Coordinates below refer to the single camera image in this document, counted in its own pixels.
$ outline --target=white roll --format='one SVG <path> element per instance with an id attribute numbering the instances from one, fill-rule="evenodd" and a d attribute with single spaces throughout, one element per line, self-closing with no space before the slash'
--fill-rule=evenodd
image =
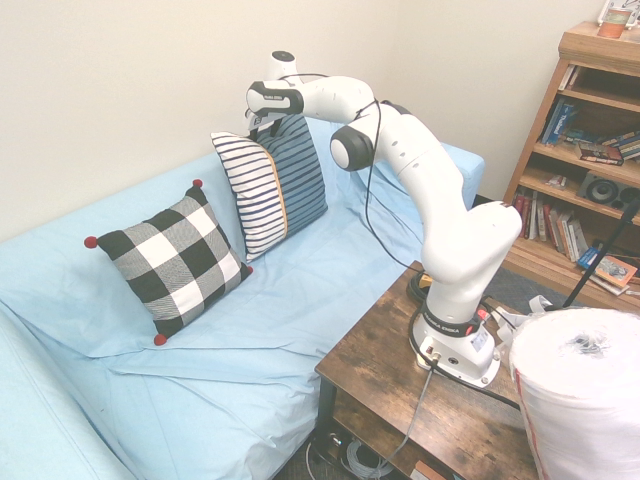
<path id="1" fill-rule="evenodd" d="M 541 479 L 640 479 L 640 317 L 545 314 L 518 329 L 510 362 Z"/>

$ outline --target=striped pillow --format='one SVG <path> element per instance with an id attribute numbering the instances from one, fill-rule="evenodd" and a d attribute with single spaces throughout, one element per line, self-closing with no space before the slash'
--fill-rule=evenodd
<path id="1" fill-rule="evenodd" d="M 247 262 L 302 230 L 327 211 L 324 181 L 307 122 L 282 120 L 256 142 L 232 133 L 211 139 L 236 196 Z"/>

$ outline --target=black pole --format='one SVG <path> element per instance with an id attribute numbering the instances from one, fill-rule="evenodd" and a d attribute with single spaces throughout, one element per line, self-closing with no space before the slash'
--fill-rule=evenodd
<path id="1" fill-rule="evenodd" d="M 629 205 L 627 205 L 627 208 L 624 209 L 622 217 L 620 218 L 620 222 L 618 223 L 615 231 L 604 243 L 604 245 L 598 252 L 598 255 L 596 255 L 596 258 L 593 259 L 593 262 L 591 262 L 591 265 L 589 265 L 589 268 L 587 268 L 587 271 L 584 272 L 584 275 L 582 275 L 582 278 L 573 289 L 573 292 L 571 292 L 571 295 L 569 295 L 566 302 L 564 302 L 562 308 L 571 306 L 575 298 L 580 293 L 580 290 L 582 290 L 582 287 L 584 287 L 584 284 L 587 283 L 587 280 L 589 280 L 589 277 L 591 277 L 591 274 L 595 271 L 596 267 L 600 263 L 600 260 L 604 258 L 604 256 L 613 245 L 613 242 L 615 242 L 616 239 L 620 236 L 620 234 L 624 230 L 624 227 L 633 223 L 633 217 L 635 217 L 636 213 L 638 213 L 638 210 L 640 210 L 640 195 L 638 195 Z"/>

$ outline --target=wooden bookshelf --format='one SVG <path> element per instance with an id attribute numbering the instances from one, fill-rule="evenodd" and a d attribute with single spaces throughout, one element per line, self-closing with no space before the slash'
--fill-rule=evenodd
<path id="1" fill-rule="evenodd" d="M 622 211 L 615 208 L 611 208 L 606 205 L 598 205 L 586 198 L 578 197 L 578 189 L 580 188 L 580 182 L 568 179 L 567 185 L 564 190 L 545 185 L 545 181 L 550 176 L 550 173 L 546 170 L 542 170 L 533 166 L 527 166 L 524 173 L 520 177 L 519 184 L 523 187 L 537 190 L 545 195 L 548 195 L 559 200 L 564 200 L 567 203 L 574 205 L 580 205 L 581 207 L 588 208 L 590 210 L 600 212 L 603 215 L 607 215 L 612 218 L 620 218 Z M 640 226 L 640 214 L 633 217 L 633 224 Z"/>
<path id="2" fill-rule="evenodd" d="M 522 154 L 514 170 L 503 201 L 512 203 L 519 187 L 536 190 L 575 209 L 590 243 L 604 240 L 615 229 L 622 211 L 600 205 L 577 195 L 587 173 L 640 188 L 640 163 L 627 160 L 622 166 L 580 160 L 573 145 L 541 144 L 538 140 L 557 98 L 575 99 L 580 105 L 576 128 L 602 135 L 616 135 L 640 125 L 640 29 L 625 31 L 620 39 L 597 36 L 598 26 L 584 22 L 564 33 L 559 60 L 533 121 Z M 570 65 L 580 66 L 575 85 L 559 90 Z M 553 174 L 567 177 L 564 190 L 545 185 Z M 640 252 L 640 214 L 626 227 L 616 245 Z M 565 255 L 551 242 L 518 238 L 504 266 L 559 292 L 568 294 L 582 276 Z M 633 285 L 634 290 L 640 286 Z M 612 295 L 588 282 L 578 300 L 601 308 L 616 308 L 640 313 L 640 297 Z"/>

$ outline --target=light blue couch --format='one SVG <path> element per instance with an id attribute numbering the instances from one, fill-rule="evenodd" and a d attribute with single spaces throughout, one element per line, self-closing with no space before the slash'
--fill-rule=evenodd
<path id="1" fill-rule="evenodd" d="M 150 314 L 83 239 L 140 222 L 195 178 L 243 255 L 212 154 L 0 245 L 0 478 L 264 479 L 314 427 L 318 361 L 404 270 L 364 222 L 366 173 L 333 163 L 310 121 L 329 211 L 252 263 L 240 287 L 156 347 Z M 470 207 L 484 168 L 446 147 Z M 404 262 L 421 224 L 388 165 L 370 218 Z"/>

